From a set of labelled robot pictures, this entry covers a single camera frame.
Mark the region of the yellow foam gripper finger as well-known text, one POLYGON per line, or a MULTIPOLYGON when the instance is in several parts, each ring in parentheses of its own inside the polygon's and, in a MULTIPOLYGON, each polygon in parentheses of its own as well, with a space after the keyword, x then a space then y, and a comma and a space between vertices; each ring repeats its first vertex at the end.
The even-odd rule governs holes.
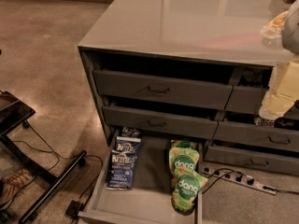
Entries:
POLYGON ((298 100, 299 58, 293 57, 287 63, 280 63, 273 68, 259 116, 270 120, 281 118, 298 100))

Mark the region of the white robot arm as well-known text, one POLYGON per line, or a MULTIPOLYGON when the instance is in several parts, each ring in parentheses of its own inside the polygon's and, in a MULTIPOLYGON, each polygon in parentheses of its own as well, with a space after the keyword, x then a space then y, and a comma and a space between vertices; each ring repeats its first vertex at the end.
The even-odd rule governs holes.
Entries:
POLYGON ((282 118, 299 100, 299 0, 288 11, 278 14, 260 31, 263 38, 280 38, 282 47, 293 54, 287 63, 277 64, 271 73, 259 116, 282 118))

